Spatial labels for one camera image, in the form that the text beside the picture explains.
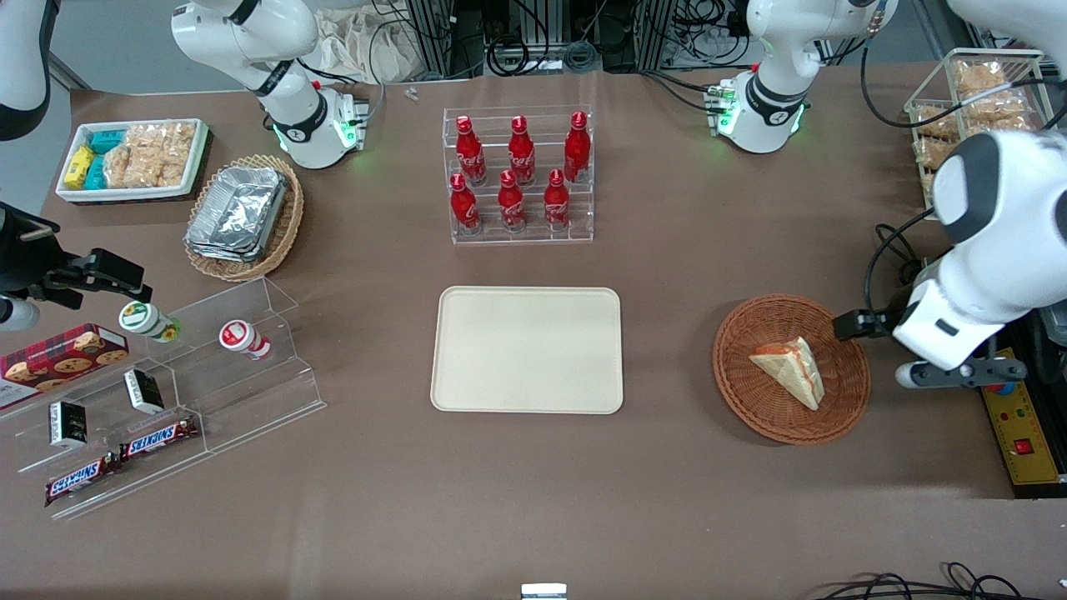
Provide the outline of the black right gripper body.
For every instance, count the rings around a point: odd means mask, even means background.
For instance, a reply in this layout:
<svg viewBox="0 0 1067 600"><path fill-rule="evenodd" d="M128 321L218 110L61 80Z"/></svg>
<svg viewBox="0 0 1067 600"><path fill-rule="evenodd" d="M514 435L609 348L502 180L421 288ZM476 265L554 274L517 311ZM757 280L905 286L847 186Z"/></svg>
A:
<svg viewBox="0 0 1067 600"><path fill-rule="evenodd" d="M81 305L85 257L63 250L53 222L3 203L1 290L18 299Z"/></svg>

